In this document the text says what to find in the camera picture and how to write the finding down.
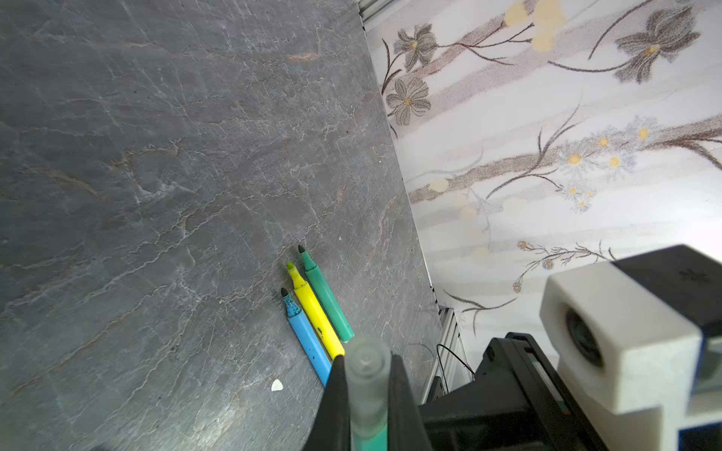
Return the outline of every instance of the flower pattern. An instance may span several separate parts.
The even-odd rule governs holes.
[[[393,43],[393,52],[406,54],[404,67],[408,72],[417,61],[421,61],[422,66],[429,64],[437,47],[431,24],[423,24],[414,26],[413,36],[407,35],[406,30],[399,30],[399,40]]]
[[[607,180],[616,180],[624,177],[625,173],[634,172],[637,165],[637,159],[632,152],[618,149],[616,151],[607,152],[600,158],[600,165],[606,171]]]
[[[531,48],[544,53],[554,48],[554,35],[567,22],[567,17],[559,0],[539,0],[534,8],[533,22],[539,31],[531,39]]]
[[[527,17],[526,8],[521,0],[514,0],[504,13],[504,23],[507,27],[515,27],[523,24]]]
[[[647,19],[646,32],[617,39],[617,47],[633,58],[614,75],[622,83],[648,82],[652,77],[652,63],[658,57],[671,63],[680,51],[697,40],[700,34],[692,31],[694,26],[691,6],[655,11]]]
[[[573,180],[569,182],[562,191],[564,198],[568,201],[589,201],[589,199],[596,196],[596,190],[585,185],[579,180]]]
[[[587,200],[579,200],[577,201],[574,206],[572,207],[572,211],[575,213],[584,213],[585,211],[589,210],[591,207],[591,204]]]
[[[580,258],[594,258],[594,262],[592,263],[596,263],[600,260],[613,261],[617,259],[612,253],[612,248],[607,248],[606,252],[602,249],[601,241],[599,241],[598,248],[595,250],[579,244],[577,244],[574,248],[561,248],[557,246],[546,248],[544,246],[533,245],[531,243],[526,243],[526,246],[520,249],[525,252],[541,255],[541,257],[527,263],[526,270],[524,270],[524,272],[516,278],[514,283],[511,284],[511,289],[514,290],[515,293],[521,292],[522,284],[524,283],[524,276],[528,274],[529,271],[533,271],[539,266],[546,270],[551,270],[554,268],[555,261],[559,262],[561,266],[565,266],[570,261]]]
[[[386,104],[393,108],[391,115],[396,118],[396,125],[408,126],[412,113],[422,116],[431,108],[431,102],[424,98],[429,95],[429,87],[421,79],[411,79],[408,86],[396,79],[394,87],[396,92],[386,96]]]
[[[655,118],[640,118],[634,120],[625,128],[625,141],[632,150],[641,150],[645,142],[655,139],[657,120]]]
[[[564,147],[559,150],[559,166],[562,173],[573,178],[580,177],[592,169],[593,165],[588,158],[590,147],[594,143],[590,139],[585,141],[566,141]]]
[[[588,153],[607,152],[624,145],[625,138],[619,135],[619,130],[614,127],[607,127],[604,130],[592,133],[589,136],[590,143]]]

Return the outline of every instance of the yellow flower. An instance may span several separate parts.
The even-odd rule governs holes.
[[[596,195],[594,188],[587,185],[567,185],[566,189],[561,192],[564,199],[573,202],[572,211],[582,213],[589,210],[591,206],[589,202]]]
[[[650,48],[647,49],[647,56],[654,55],[655,53],[657,53],[657,51],[659,51],[660,48],[662,48],[662,46],[659,44],[651,45]]]
[[[599,138],[594,138],[590,141],[585,140],[583,142],[565,142],[564,147],[559,150],[559,171],[569,175],[571,180],[579,181],[579,178],[582,177],[583,174],[595,166],[595,163],[592,159],[588,158],[589,155],[586,154],[586,152],[589,150],[588,146],[596,147],[597,139]],[[566,194],[567,190],[573,186],[578,189],[579,193],[582,192],[583,189],[580,188],[577,183],[571,183],[566,185],[564,193]]]
[[[431,191],[436,191],[437,193],[443,193],[449,189],[449,181],[445,178],[438,178],[429,183],[429,189]]]
[[[567,22],[559,0],[539,0],[534,8],[534,24],[547,30],[556,30]]]
[[[546,53],[554,48],[554,30],[542,28],[532,39],[531,47],[540,53]]]
[[[523,24],[526,21],[526,10],[521,0],[516,0],[509,6],[504,14],[504,23],[507,27]]]

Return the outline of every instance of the marble table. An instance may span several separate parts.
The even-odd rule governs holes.
[[[421,395],[440,325],[353,0],[0,10],[0,449],[298,449],[298,243]]]

